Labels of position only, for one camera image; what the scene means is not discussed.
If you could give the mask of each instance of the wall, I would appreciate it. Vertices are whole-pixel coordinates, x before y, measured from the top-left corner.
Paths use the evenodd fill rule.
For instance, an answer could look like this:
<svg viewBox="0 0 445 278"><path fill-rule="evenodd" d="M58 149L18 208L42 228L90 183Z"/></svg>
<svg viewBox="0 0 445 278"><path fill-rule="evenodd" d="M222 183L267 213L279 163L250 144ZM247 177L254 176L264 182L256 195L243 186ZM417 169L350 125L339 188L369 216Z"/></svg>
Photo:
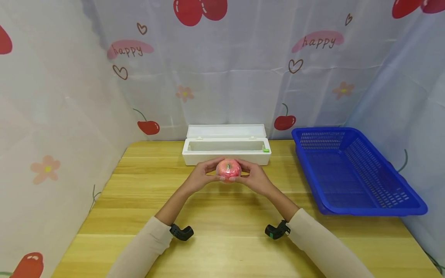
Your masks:
<svg viewBox="0 0 445 278"><path fill-rule="evenodd" d="M50 277L144 137L80 2L1 1L0 26L0 274Z"/></svg>
<svg viewBox="0 0 445 278"><path fill-rule="evenodd" d="M403 222L445 265L443 26L445 12L417 11L347 125L361 130L427 203L426 215Z"/></svg>

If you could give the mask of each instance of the hand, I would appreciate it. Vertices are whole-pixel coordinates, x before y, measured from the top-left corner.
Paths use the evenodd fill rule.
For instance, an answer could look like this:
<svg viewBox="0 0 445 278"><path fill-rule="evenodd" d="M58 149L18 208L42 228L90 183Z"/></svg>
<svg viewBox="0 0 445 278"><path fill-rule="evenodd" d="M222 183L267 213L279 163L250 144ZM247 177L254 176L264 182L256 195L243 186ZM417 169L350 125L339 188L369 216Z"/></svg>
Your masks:
<svg viewBox="0 0 445 278"><path fill-rule="evenodd" d="M242 175L240 177L231 177L230 181L239 182L250 188L253 192L258 193L263 196L267 196L273 192L276 187L267 177L263 168L255 163L250 163L241 159L235 159L243 172L249 173L248 175Z"/></svg>
<svg viewBox="0 0 445 278"><path fill-rule="evenodd" d="M218 163L223 160L223 157L219 157L198 163L181 187L187 190L189 194L193 194L203 189L204 186L212 181L223 181L224 177L207 175L208 173L215 171Z"/></svg>

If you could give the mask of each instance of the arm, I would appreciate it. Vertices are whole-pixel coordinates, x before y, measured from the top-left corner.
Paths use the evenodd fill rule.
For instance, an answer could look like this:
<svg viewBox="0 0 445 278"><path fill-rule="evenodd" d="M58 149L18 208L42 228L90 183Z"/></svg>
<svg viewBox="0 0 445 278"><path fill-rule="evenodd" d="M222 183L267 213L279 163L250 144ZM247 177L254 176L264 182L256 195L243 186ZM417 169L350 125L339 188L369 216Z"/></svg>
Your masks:
<svg viewBox="0 0 445 278"><path fill-rule="evenodd" d="M224 180L219 176L207 175L223 159L217 158L196 165L186 181L122 251L107 278L144 278L147 275L154 261L169 247L173 238L170 233L171 225L187 199L209 182Z"/></svg>
<svg viewBox="0 0 445 278"><path fill-rule="evenodd" d="M290 240L317 265L327 278L373 278L374 276L335 235L299 208L276 188L261 166L237 159L243 172L231 181L242 183L265 196L288 222Z"/></svg>

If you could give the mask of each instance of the person's left hand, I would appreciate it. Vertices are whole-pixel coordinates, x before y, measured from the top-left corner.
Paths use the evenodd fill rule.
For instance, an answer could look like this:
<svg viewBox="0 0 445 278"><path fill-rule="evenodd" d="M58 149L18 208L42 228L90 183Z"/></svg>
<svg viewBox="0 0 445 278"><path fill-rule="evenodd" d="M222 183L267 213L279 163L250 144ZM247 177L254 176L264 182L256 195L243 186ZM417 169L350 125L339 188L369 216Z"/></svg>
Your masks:
<svg viewBox="0 0 445 278"><path fill-rule="evenodd" d="M200 191L204 188L204 186L212 181L223 181L224 177L207 175L207 173L215 171L218 163L223 160L223 157L219 157L198 163L181 187L187 190L191 195Z"/></svg>

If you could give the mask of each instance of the beige sleeve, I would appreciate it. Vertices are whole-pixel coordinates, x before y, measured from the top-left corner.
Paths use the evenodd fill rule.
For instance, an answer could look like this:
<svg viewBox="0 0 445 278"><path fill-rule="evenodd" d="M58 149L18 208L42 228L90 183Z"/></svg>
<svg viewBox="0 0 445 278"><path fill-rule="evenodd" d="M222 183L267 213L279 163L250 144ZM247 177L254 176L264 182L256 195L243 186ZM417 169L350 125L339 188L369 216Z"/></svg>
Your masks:
<svg viewBox="0 0 445 278"><path fill-rule="evenodd" d="M326 278L374 277L348 247L303 209L295 213L287 226L291 229L289 238Z"/></svg>
<svg viewBox="0 0 445 278"><path fill-rule="evenodd" d="M144 278L154 261L170 246L170 226L152 217L125 247L106 278Z"/></svg>

